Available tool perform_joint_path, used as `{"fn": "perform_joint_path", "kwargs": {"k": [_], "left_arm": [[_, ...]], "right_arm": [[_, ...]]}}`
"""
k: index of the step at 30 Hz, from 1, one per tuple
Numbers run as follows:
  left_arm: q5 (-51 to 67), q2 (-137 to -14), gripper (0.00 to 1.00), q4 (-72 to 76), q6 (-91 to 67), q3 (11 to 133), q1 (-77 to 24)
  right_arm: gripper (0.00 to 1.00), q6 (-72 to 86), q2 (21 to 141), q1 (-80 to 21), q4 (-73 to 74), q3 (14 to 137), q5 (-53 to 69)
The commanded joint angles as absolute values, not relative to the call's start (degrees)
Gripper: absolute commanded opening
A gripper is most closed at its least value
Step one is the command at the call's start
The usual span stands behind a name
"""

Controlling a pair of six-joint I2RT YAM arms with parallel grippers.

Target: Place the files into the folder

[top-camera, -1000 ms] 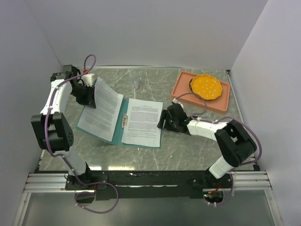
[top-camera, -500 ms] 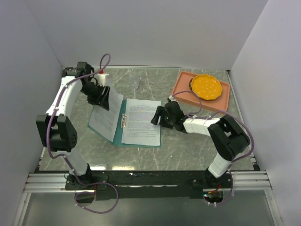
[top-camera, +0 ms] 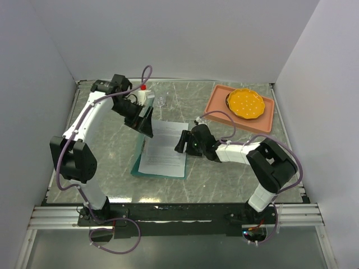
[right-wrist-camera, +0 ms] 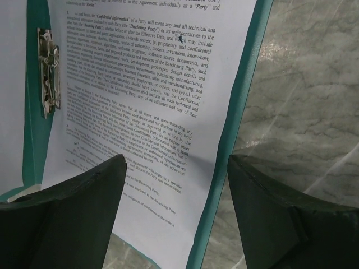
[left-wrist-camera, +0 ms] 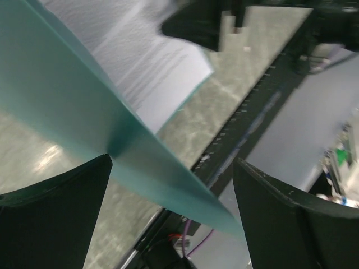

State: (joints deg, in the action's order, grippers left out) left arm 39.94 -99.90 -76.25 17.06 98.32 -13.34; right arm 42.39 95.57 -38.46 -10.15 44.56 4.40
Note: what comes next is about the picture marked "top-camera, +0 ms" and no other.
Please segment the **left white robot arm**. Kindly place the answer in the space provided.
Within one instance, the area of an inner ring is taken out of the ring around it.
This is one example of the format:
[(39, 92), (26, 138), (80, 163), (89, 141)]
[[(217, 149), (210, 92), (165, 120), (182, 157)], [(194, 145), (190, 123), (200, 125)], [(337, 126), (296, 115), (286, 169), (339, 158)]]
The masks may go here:
[(155, 94), (146, 88), (146, 79), (133, 87), (124, 75), (115, 74), (111, 81), (96, 80), (90, 89), (88, 100), (79, 116), (61, 136), (50, 140), (50, 151), (58, 189), (65, 191), (60, 180), (70, 182), (84, 199), (84, 210), (98, 225), (110, 221), (111, 210), (108, 197), (94, 178), (98, 162), (90, 143), (102, 119), (109, 111), (124, 118), (131, 129), (153, 137), (151, 116)]

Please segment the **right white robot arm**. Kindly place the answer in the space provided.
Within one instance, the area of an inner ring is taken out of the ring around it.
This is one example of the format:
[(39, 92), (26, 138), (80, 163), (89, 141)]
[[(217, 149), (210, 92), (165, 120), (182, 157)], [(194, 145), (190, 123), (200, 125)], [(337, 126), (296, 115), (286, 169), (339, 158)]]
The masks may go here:
[(243, 207), (249, 224), (258, 223), (275, 209), (270, 204), (276, 197), (302, 180), (302, 165), (297, 156), (279, 141), (257, 134), (247, 142), (216, 139), (206, 124), (183, 130), (174, 150), (191, 156), (204, 156), (217, 163), (249, 165), (258, 185)]

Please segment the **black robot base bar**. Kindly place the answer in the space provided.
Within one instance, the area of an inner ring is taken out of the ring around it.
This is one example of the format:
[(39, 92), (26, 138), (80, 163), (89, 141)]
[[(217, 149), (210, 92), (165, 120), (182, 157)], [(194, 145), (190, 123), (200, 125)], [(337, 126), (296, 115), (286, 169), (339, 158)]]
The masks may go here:
[(241, 236), (248, 225), (275, 224), (273, 206), (258, 213), (246, 203), (115, 203), (109, 216), (96, 221), (82, 208), (78, 226), (110, 228), (115, 239), (134, 236), (226, 235)]

